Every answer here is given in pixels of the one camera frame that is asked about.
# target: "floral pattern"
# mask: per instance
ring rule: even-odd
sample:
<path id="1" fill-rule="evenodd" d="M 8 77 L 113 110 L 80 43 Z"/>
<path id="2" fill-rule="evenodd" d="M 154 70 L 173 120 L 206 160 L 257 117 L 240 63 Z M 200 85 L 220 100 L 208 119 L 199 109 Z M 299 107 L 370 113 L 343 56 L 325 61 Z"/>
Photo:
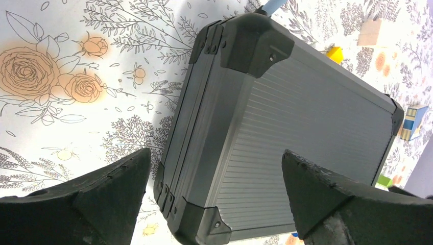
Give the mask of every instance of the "floral pattern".
<path id="1" fill-rule="evenodd" d="M 3 0 L 0 37 L 0 195 L 23 196 L 139 148 L 152 175 L 132 244 L 178 244 L 153 200 L 152 180 L 198 31 L 266 0 Z M 404 109 L 431 104 L 433 18 L 426 0 L 288 0 L 272 18 Z M 395 22 L 389 48 L 357 46 L 367 19 Z M 433 133 L 398 137 L 382 174 L 404 186 Z M 288 244 L 289 235 L 234 244 Z"/>

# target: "blue handle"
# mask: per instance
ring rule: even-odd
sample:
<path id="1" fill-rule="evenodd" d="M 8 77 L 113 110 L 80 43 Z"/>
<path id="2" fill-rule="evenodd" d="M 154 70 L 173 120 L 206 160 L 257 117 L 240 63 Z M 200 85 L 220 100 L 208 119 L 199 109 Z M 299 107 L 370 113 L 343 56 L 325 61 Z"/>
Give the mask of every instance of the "blue handle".
<path id="1" fill-rule="evenodd" d="M 268 16 L 271 16 L 275 11 L 277 11 L 287 0 L 269 0 L 263 7 L 262 10 L 266 11 Z"/>

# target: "black suitcase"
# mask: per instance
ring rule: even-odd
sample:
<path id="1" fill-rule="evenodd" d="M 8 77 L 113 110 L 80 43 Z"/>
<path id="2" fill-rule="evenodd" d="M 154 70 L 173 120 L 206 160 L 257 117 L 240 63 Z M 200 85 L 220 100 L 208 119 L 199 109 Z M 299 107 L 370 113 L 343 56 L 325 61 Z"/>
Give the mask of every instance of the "black suitcase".
<path id="1" fill-rule="evenodd" d="M 281 170 L 290 149 L 373 185 L 402 108 L 259 13 L 198 34 L 154 185 L 182 244 L 295 230 Z"/>

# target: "yellow block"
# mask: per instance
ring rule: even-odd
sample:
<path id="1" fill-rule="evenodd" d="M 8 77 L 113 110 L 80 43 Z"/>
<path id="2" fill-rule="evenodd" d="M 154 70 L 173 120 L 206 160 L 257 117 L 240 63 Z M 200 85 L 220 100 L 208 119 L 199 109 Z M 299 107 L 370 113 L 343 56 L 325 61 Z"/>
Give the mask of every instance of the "yellow block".
<path id="1" fill-rule="evenodd" d="M 326 54 L 326 56 L 339 65 L 341 65 L 341 62 L 344 60 L 343 50 L 340 47 L 331 48 L 331 50 Z"/>

